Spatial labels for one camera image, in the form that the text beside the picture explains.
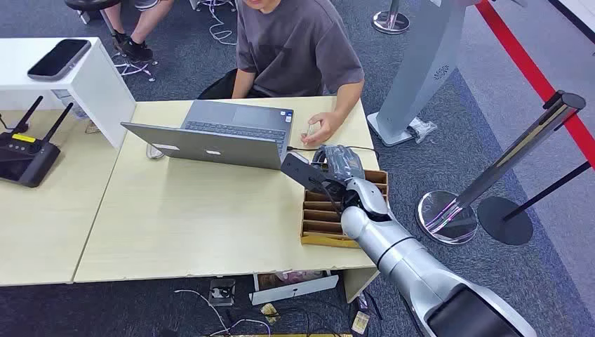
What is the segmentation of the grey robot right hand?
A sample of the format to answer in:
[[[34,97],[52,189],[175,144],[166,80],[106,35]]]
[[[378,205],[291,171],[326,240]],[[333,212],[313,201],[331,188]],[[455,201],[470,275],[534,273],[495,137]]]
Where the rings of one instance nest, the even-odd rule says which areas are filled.
[[[344,145],[321,145],[315,151],[312,166],[321,169],[327,176],[345,181],[350,178],[365,178],[360,157]]]

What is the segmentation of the person's left hand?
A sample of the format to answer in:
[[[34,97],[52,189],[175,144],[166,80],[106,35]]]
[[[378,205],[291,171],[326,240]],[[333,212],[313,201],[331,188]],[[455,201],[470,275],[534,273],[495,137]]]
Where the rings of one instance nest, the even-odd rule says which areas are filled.
[[[308,147],[314,147],[326,142],[345,121],[345,116],[338,112],[323,112],[312,116],[308,124],[314,126],[319,125],[319,128],[312,134],[301,137],[301,141]]]

